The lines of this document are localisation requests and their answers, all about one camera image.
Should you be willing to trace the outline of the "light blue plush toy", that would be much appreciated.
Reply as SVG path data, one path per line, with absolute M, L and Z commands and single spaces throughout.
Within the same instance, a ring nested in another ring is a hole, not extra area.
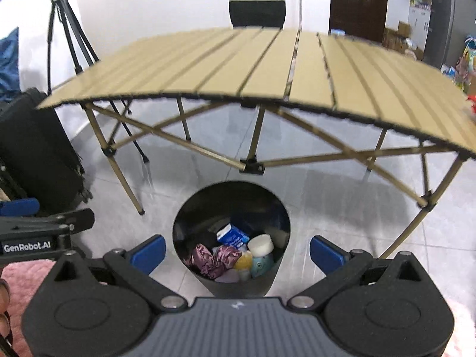
M 253 257 L 252 267 L 251 267 L 251 277 L 257 278 L 260 275 L 267 273 L 274 265 L 273 254 L 269 253 L 265 256 Z

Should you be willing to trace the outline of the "orange white plush toy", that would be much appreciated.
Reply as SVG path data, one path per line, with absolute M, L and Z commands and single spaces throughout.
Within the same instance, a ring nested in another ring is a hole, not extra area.
M 242 251 L 241 256 L 234 264 L 236 270 L 250 270 L 253 266 L 253 255 L 249 250 Z

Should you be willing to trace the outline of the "tan folding table frame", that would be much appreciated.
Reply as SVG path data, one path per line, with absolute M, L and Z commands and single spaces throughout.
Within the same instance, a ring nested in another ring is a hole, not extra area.
M 131 188 L 185 198 L 216 181 L 251 181 L 273 191 L 290 207 L 294 224 L 325 236 L 367 238 L 378 248 L 394 241 L 418 215 L 412 198 L 435 189 L 457 158 L 439 143 L 374 124 L 293 110 L 294 118 L 321 129 L 356 151 L 380 148 L 376 165 L 406 185 L 394 184 L 293 121 L 235 104 L 197 115 L 167 128 L 191 134 L 195 143 L 232 159 L 251 147 L 265 165 L 261 175 L 241 173 L 154 134 L 119 148 L 115 159 Z

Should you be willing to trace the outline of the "white pole by wall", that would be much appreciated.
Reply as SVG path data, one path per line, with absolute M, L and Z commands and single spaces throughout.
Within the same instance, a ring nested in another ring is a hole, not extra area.
M 298 29 L 303 29 L 303 0 L 298 0 Z

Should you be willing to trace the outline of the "red snack bag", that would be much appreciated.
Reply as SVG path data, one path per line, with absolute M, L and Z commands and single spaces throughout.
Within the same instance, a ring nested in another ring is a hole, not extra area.
M 476 114 L 476 96 L 475 95 L 469 95 L 467 97 L 467 101 L 471 103 L 471 110 L 473 111 L 474 114 Z

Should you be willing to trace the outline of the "white kitchen cabinet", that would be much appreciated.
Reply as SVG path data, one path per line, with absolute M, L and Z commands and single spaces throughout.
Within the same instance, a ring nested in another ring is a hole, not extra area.
M 411 26 L 411 40 L 421 50 L 426 46 L 431 11 L 432 0 L 410 0 L 408 23 Z

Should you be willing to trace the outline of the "black folding chair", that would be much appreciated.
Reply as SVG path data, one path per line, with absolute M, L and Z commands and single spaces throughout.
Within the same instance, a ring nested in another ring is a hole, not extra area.
M 283 29 L 285 0 L 230 0 L 228 7 L 232 27 Z

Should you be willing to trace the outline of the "white round foam sponge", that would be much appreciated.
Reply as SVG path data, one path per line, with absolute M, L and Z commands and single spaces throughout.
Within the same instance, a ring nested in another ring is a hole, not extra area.
M 247 243 L 253 257 L 264 257 L 273 252 L 273 240 L 269 234 L 260 234 Z

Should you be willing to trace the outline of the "dark brown door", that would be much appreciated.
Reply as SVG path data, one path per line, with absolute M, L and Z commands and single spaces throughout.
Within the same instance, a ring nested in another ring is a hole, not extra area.
M 383 40 L 388 0 L 331 0 L 329 29 L 375 43 Z

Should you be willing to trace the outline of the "blue tissue pack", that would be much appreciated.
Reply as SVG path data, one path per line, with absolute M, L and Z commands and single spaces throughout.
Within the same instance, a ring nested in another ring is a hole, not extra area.
M 250 240 L 247 234 L 233 226 L 231 223 L 228 223 L 227 226 L 216 233 L 216 239 L 222 245 L 233 246 L 236 249 L 242 248 Z

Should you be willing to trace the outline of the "lilac fluffy towel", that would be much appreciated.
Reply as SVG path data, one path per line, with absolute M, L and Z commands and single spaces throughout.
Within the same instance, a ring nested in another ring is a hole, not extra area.
M 234 284 L 240 282 L 239 272 L 234 269 L 228 269 L 221 276 L 217 277 L 214 282 L 222 284 Z

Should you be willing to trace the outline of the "black suitcase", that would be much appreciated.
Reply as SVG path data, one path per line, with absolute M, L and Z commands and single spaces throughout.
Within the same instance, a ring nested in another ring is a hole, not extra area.
M 36 88 L 1 104 L 1 185 L 13 199 L 35 198 L 58 214 L 93 198 L 85 171 L 54 109 L 39 110 Z

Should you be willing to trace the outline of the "pink satin scrunchie bonnet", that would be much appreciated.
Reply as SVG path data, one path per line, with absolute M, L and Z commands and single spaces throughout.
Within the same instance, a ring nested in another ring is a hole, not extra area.
M 214 265 L 225 270 L 234 267 L 242 252 L 233 246 L 221 245 L 213 250 Z

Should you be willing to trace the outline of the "grey refrigerator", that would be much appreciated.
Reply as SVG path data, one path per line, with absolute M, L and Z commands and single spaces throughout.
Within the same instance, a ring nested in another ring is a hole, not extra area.
M 475 36 L 475 0 L 432 0 L 424 63 L 455 67 L 470 35 Z

